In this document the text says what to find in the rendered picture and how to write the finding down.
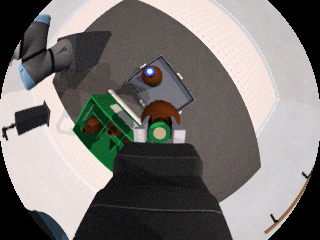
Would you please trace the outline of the green crate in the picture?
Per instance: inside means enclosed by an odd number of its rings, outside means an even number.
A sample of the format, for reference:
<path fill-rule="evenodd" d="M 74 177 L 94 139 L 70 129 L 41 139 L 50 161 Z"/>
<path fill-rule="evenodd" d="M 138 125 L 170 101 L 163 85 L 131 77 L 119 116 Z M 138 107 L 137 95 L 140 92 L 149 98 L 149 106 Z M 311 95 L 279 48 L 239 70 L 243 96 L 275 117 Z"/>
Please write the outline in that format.
<path fill-rule="evenodd" d="M 82 120 L 90 105 L 92 105 L 92 107 L 84 120 Z M 86 126 L 87 120 L 93 116 L 99 119 L 104 125 L 104 128 L 97 134 L 90 132 L 84 134 L 82 128 Z M 107 134 L 110 120 L 123 133 L 121 136 L 109 136 Z M 84 146 L 113 173 L 113 160 L 124 146 L 125 138 L 127 137 L 134 142 L 133 129 L 139 126 L 140 124 L 111 94 L 91 95 L 73 127 L 73 132 Z"/>

